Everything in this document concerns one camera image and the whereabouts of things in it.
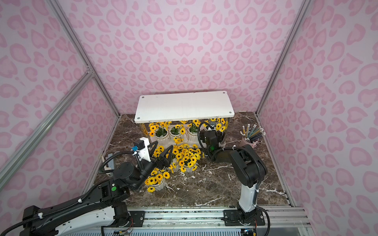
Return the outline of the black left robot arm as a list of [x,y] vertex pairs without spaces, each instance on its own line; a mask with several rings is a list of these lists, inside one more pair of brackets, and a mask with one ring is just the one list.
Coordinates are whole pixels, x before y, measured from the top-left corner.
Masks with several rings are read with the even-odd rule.
[[99,167],[100,174],[111,173],[112,178],[92,186],[86,193],[64,203],[39,208],[30,206],[24,210],[23,220],[1,234],[23,227],[22,236],[62,236],[71,234],[72,224],[79,218],[103,212],[99,220],[90,220],[87,227],[118,227],[132,225],[132,217],[128,212],[125,200],[130,191],[137,191],[149,178],[155,168],[169,167],[174,147],[164,150],[158,143],[143,144],[135,142],[129,151],[121,151],[106,159]]

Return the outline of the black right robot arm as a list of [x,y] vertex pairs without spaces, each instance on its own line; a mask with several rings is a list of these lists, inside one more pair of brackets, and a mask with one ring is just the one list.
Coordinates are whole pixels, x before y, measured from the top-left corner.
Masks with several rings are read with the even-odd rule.
[[232,164],[237,179],[241,183],[241,195],[236,209],[223,211],[221,220],[225,226],[262,226],[267,211],[258,206],[258,194],[268,172],[266,165],[250,145],[241,147],[221,147],[220,132],[207,123],[198,126],[197,139],[205,157],[213,162]]

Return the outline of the sunflower pot top second-left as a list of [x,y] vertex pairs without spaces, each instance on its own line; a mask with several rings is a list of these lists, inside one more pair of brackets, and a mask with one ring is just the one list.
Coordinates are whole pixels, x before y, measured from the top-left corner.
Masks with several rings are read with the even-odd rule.
[[183,144],[178,147],[176,159],[181,173],[194,172],[198,168],[198,161],[202,158],[202,152],[198,145],[189,146]]

